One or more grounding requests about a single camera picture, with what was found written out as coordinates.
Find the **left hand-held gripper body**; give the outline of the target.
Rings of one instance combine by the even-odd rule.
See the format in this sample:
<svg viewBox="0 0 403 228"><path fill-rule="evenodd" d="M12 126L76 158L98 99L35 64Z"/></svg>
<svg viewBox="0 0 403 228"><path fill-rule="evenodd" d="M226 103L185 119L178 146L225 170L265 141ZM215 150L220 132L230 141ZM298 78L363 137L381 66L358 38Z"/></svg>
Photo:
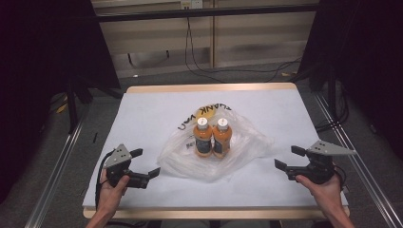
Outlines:
<svg viewBox="0 0 403 228"><path fill-rule="evenodd" d="M121 143L113 151L105 163L106 177L109 183L115 187L124 175L129 176L127 187L145 189L149 179L146 174L135 173L129 169L131 158L129 150Z"/></svg>

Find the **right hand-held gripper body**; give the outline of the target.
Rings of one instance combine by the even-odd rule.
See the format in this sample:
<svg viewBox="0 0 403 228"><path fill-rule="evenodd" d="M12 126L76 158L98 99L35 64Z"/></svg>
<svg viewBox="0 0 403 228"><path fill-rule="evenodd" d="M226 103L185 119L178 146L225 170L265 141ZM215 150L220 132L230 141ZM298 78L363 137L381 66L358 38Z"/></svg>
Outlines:
<svg viewBox="0 0 403 228"><path fill-rule="evenodd" d="M302 175L311 182L322 184L331 179L336 173L333 156L355 155L356 152L330 142L318 140L309 148L304 148L309 163L306 166L288 166L285 174L289 181L294 181L296 176Z"/></svg>

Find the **clear printed plastic bag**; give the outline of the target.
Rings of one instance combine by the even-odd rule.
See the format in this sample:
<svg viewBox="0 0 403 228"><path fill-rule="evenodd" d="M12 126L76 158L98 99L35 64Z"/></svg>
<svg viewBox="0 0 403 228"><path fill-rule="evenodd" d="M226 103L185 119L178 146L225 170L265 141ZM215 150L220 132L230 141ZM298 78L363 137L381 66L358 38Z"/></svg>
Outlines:
<svg viewBox="0 0 403 228"><path fill-rule="evenodd" d="M193 129L197 119L204 117L213 128L218 119L225 118L232 128L230 151L223 159L213 153L203 158L196 153ZM175 129L158 157L161 169L176 177L199 181L215 181L242 168L255 158L267 157L274 140L257 131L253 124L226 104L208 104L199 107Z"/></svg>

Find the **orange juice bottle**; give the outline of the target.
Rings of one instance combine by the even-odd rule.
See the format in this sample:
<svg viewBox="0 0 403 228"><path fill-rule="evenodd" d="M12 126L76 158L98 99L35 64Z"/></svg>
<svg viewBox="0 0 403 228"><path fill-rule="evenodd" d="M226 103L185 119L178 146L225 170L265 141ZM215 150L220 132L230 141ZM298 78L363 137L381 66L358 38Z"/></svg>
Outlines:
<svg viewBox="0 0 403 228"><path fill-rule="evenodd" d="M232 138L232 128L225 118L218 119L213 128L214 146L213 153L216 157L223 159L230 151L230 141Z"/></svg>
<svg viewBox="0 0 403 228"><path fill-rule="evenodd" d="M212 153L212 127L204 117L198 118L193 129L198 156L207 158Z"/></svg>

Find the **person's right hand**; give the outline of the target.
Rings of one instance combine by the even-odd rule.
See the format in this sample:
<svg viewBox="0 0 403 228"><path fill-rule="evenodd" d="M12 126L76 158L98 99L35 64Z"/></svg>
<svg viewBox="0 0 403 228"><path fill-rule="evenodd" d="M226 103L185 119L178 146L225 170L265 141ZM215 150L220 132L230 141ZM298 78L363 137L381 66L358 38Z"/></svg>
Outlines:
<svg viewBox="0 0 403 228"><path fill-rule="evenodd" d="M322 184L313 183L302 175L296 176L296 180L310 191L324 214L331 214L343 210L340 180L338 176L332 176L330 180Z"/></svg>

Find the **person's left hand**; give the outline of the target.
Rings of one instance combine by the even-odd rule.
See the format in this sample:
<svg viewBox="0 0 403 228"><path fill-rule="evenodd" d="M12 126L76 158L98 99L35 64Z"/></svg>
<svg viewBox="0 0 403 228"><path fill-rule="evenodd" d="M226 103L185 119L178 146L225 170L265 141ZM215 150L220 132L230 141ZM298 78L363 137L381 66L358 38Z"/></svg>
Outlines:
<svg viewBox="0 0 403 228"><path fill-rule="evenodd" d="M125 194L128 181L129 176L124 175L120 178L117 185L113 187L109 183L106 177L106 171L104 170L100 178L101 190L98 201L98 210L114 214L121 202L122 196Z"/></svg>

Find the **white table mat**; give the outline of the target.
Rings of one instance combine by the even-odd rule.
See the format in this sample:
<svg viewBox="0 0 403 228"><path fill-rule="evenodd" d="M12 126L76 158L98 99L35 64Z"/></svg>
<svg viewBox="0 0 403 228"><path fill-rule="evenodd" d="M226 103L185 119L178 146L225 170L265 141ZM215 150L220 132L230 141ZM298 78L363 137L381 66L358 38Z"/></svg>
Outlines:
<svg viewBox="0 0 403 228"><path fill-rule="evenodd" d="M273 145L264 148L264 157L213 182L173 177L162 172L145 189L130 188L123 196L124 208L235 208L265 206L313 206L315 201L301 184L288 180L274 166L275 160L306 165L307 160L292 153L294 145L307 148L318 135L295 89L256 91L204 91L127 93L107 136L103 150L119 144L141 148L131 168L146 173L157 168L157 158L169 136L199 107L229 106L265 136Z"/></svg>

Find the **black metal stand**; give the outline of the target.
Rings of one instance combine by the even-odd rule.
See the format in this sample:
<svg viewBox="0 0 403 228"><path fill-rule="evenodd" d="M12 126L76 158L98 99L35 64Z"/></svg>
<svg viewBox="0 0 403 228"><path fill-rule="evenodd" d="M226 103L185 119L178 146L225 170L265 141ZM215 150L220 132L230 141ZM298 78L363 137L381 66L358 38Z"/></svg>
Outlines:
<svg viewBox="0 0 403 228"><path fill-rule="evenodd" d="M336 117L336 72L331 64L319 63L311 73L309 87L312 91L320 91L324 85L327 85L329 110Z"/></svg>
<svg viewBox="0 0 403 228"><path fill-rule="evenodd" d="M92 95L87 87L87 79L83 77L71 77L67 81L67 107L69 114L69 134L72 134L76 128L79 119L76 108L76 99L83 104L92 102Z"/></svg>

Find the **wooden table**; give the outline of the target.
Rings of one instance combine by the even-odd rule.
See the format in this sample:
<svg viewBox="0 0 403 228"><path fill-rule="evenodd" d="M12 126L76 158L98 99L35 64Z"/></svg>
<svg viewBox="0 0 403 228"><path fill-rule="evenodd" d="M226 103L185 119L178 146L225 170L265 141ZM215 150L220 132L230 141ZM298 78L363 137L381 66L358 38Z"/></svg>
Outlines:
<svg viewBox="0 0 403 228"><path fill-rule="evenodd" d="M295 89L292 83L215 84L215 85L149 85L133 86L127 93L166 93L204 91L256 91ZM235 208L124 208L120 204L118 219L321 219L317 205L265 206Z"/></svg>

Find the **black curtain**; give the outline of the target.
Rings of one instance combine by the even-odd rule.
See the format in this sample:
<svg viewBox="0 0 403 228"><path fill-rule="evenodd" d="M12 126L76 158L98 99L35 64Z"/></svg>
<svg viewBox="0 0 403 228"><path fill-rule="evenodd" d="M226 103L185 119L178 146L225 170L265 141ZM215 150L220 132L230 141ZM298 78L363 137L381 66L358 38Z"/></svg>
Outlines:
<svg viewBox="0 0 403 228"><path fill-rule="evenodd" d="M120 86L91 0L0 0L0 204L24 173L50 99Z"/></svg>
<svg viewBox="0 0 403 228"><path fill-rule="evenodd" d="M403 160L403 0L319 0L298 70L338 78Z"/></svg>

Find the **black horizontal bar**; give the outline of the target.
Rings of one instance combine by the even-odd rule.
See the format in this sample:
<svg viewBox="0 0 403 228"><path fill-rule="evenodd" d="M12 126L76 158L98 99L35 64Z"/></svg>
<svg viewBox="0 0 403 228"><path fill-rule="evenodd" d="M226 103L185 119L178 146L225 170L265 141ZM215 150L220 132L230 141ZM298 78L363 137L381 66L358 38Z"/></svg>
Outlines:
<svg viewBox="0 0 403 228"><path fill-rule="evenodd" d="M142 21L142 20L208 17L208 16L308 12L308 11L317 11L318 7L319 4L299 4L299 5L278 5L278 6L242 7L242 8L178 9L178 10L149 11L149 12L98 14L94 17L94 19L100 23Z"/></svg>

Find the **metal floor rail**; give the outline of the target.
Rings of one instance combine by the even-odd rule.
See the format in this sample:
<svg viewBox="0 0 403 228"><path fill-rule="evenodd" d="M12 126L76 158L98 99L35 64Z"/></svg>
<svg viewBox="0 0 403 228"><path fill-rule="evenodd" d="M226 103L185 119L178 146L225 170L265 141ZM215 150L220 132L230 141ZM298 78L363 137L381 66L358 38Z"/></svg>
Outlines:
<svg viewBox="0 0 403 228"><path fill-rule="evenodd" d="M25 228L41 228L44 218L48 212L49 206L54 198L57 186L66 168L70 154L80 136L83 128L83 120L80 120L68 134L67 141L61 151L61 154L51 172L45 189L40 199L36 202Z"/></svg>
<svg viewBox="0 0 403 228"><path fill-rule="evenodd" d="M364 161L355 150L354 144L343 129L341 123L337 122L336 117L331 114L328 102L325 100L324 96L320 93L316 93L315 98L327 122L332 125L331 129L336 134L336 137L341 145L345 148L353 149L356 152L355 155L349 155L348 158L352 163L356 173L360 177L361 182L363 183L372 200L374 201L374 204L380 212L381 216L386 221L388 227L403 228L403 222L401 221L398 214L395 212L393 205L390 203L389 199L381 190L370 170L367 168Z"/></svg>

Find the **white wall outlet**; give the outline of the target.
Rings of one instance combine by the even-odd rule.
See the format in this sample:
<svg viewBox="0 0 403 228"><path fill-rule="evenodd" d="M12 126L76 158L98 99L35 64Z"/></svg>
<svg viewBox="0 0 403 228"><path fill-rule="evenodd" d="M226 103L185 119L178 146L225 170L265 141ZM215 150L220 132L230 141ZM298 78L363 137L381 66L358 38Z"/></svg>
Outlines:
<svg viewBox="0 0 403 228"><path fill-rule="evenodd" d="M202 0L181 0L182 10L198 10L203 8Z"/></svg>

